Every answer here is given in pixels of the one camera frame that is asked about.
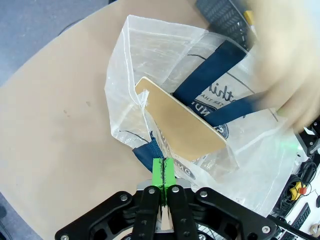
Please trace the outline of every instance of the bag handle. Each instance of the bag handle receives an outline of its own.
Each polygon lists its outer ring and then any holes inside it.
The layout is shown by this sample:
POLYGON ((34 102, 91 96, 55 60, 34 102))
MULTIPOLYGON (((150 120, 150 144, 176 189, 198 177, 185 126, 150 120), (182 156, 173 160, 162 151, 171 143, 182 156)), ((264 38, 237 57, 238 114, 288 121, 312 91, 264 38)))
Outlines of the bag handle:
POLYGON ((222 124, 229 123, 244 115, 252 114, 254 112, 262 110, 258 109, 256 106, 257 103, 262 99, 264 94, 266 93, 259 92, 250 96, 243 97, 219 108, 216 111, 209 113, 207 116, 200 117, 212 127, 217 127, 222 124))
POLYGON ((162 153, 156 138, 150 132, 151 141, 143 144, 142 146, 132 149, 132 152, 136 158, 150 171, 152 172, 154 159, 163 159, 162 153))
POLYGON ((203 63, 200 64, 172 94, 189 106, 207 87, 239 63, 246 53, 225 40, 203 63))
MULTIPOLYGON (((241 48, 225 40, 214 53, 186 78, 172 96, 184 105, 190 106, 197 96, 238 64, 245 56, 246 53, 241 48)), ((199 116, 212 127, 229 123, 237 118, 261 110, 255 106, 264 94, 264 92, 255 93, 233 101, 207 116, 199 116)))

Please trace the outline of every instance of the tan table surface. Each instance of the tan table surface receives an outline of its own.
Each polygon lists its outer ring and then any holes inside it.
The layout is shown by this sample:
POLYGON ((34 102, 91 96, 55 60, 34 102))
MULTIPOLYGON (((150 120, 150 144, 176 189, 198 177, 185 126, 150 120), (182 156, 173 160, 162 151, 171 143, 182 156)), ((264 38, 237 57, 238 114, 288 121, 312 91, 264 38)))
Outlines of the tan table surface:
POLYGON ((194 2, 118 0, 52 40, 0 88, 0 191, 43 239, 151 178, 110 135, 106 69, 127 15, 206 28, 194 2))

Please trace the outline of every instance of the floor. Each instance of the floor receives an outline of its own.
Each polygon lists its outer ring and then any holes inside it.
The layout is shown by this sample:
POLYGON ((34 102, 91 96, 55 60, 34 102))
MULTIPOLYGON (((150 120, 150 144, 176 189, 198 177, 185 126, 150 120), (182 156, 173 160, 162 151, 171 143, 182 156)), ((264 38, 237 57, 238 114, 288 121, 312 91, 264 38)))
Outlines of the floor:
MULTIPOLYGON (((0 87, 66 26, 94 13, 108 2, 0 0, 0 87)), ((8 239, 41 240, 0 193, 0 232, 2 227, 10 234, 11 237, 6 236, 8 239)))

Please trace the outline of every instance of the plywood board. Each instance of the plywood board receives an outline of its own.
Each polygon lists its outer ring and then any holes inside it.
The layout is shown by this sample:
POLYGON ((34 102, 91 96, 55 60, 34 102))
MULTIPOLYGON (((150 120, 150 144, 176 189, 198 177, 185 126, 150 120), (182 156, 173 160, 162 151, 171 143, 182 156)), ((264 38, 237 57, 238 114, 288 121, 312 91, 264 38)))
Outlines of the plywood board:
POLYGON ((213 127, 150 79, 143 77, 135 90, 137 94, 149 91, 146 110, 177 155, 193 161, 226 146, 226 140, 213 127))

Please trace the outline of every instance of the black keyboard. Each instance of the black keyboard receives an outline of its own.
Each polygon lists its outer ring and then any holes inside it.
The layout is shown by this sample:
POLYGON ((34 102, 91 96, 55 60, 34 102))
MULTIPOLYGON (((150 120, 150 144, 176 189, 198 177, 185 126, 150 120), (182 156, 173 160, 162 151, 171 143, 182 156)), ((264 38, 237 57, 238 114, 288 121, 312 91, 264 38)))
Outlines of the black keyboard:
MULTIPOLYGON (((296 217, 296 219, 294 220, 294 222, 291 224, 292 227, 294 227, 295 229, 300 229, 302 224, 304 224, 304 222, 306 221, 307 217, 310 214, 310 207, 309 204, 306 203, 302 210, 300 211, 299 215, 296 217)), ((283 237, 281 238, 281 240, 294 240, 296 238, 295 235, 286 232, 283 237)))

